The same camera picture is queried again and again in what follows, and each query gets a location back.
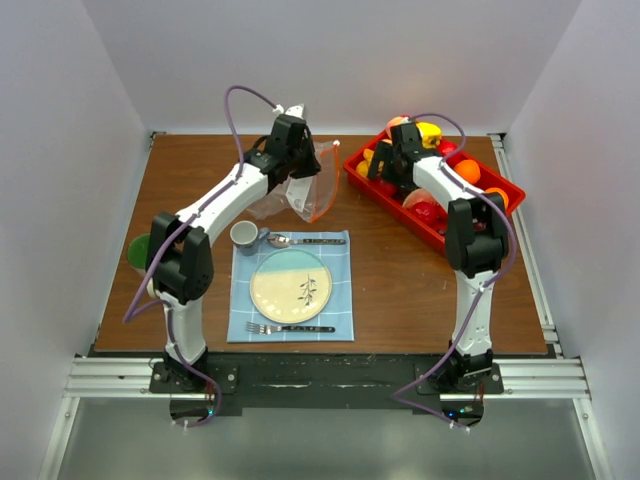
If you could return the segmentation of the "clear zip top bag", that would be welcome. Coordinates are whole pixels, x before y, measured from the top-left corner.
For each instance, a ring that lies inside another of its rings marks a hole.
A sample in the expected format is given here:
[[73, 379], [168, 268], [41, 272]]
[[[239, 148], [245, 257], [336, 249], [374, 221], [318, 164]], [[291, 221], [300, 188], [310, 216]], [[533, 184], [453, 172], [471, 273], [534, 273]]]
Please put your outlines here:
[[266, 197], [248, 207], [256, 219], [264, 220], [290, 208], [307, 223], [313, 223], [328, 212], [337, 196], [340, 178], [339, 147], [341, 142], [314, 143], [321, 171], [303, 179], [287, 178]]

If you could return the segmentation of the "red apple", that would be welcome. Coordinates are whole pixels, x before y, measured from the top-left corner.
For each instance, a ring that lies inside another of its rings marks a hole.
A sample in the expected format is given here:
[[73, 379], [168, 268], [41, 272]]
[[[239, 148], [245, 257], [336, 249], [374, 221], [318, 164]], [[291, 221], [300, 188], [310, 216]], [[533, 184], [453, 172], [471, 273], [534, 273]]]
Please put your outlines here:
[[466, 159], [465, 154], [458, 150], [458, 146], [446, 139], [440, 141], [440, 144], [437, 146], [437, 150], [446, 160], [446, 163], [450, 168], [454, 168], [461, 161]]
[[398, 194], [398, 191], [399, 191], [398, 187], [383, 179], [376, 179], [374, 181], [374, 184], [376, 185], [376, 188], [378, 189], [378, 191], [387, 197], [393, 198]]

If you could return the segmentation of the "red apple back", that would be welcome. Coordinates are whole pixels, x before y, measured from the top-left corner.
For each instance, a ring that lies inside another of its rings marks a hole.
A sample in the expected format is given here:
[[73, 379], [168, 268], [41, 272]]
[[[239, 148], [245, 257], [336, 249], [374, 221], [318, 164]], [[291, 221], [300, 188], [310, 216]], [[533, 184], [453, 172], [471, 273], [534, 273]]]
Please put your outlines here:
[[466, 159], [465, 154], [458, 150], [458, 146], [446, 139], [440, 141], [440, 144], [437, 146], [437, 150], [446, 160], [446, 163], [450, 168], [454, 168], [461, 161]]

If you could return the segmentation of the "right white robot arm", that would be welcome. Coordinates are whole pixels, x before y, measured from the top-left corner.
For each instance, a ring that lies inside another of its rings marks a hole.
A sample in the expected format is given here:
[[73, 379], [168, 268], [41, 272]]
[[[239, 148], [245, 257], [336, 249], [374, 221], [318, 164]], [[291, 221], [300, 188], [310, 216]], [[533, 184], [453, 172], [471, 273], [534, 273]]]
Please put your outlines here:
[[469, 392], [489, 375], [494, 284], [509, 254], [513, 230], [503, 198], [485, 194], [449, 166], [413, 119], [389, 128], [375, 147], [370, 172], [399, 188], [419, 187], [447, 210], [445, 256], [456, 276], [456, 324], [445, 359], [425, 376], [442, 389]]

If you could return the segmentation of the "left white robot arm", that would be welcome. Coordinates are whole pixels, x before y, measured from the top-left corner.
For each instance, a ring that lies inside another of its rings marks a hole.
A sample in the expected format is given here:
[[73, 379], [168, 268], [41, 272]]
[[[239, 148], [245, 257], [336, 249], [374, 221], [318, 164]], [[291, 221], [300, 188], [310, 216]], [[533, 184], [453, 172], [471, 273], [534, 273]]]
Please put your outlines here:
[[185, 392], [218, 390], [207, 372], [202, 328], [202, 297], [214, 278], [216, 239], [242, 211], [286, 179], [320, 172], [304, 106], [280, 113], [263, 147], [248, 150], [242, 160], [207, 195], [152, 221], [147, 272], [165, 312], [164, 365]]

